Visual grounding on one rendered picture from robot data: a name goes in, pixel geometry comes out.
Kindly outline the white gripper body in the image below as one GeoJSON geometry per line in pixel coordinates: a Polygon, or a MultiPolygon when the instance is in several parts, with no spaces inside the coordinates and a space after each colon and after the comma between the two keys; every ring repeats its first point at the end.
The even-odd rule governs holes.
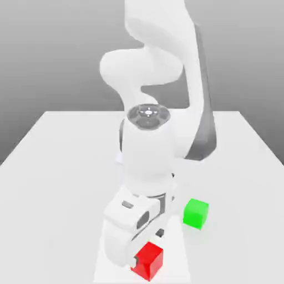
{"type": "Polygon", "coordinates": [[[130,265],[130,258],[154,238],[158,229],[164,229],[171,214],[151,210],[105,210],[104,251],[115,265],[130,265]]]}

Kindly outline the small red cube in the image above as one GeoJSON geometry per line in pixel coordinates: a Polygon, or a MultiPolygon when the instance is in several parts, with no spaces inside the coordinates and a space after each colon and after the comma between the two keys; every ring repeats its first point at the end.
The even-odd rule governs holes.
{"type": "Polygon", "coordinates": [[[147,242],[135,255],[136,265],[130,269],[147,281],[151,281],[163,265],[164,250],[147,242]]]}

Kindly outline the small green cube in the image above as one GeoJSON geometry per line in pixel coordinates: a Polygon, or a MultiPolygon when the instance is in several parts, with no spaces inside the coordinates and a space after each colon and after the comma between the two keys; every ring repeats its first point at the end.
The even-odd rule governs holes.
{"type": "Polygon", "coordinates": [[[184,224],[201,230],[207,220],[209,204],[197,199],[190,199],[184,208],[184,224]]]}

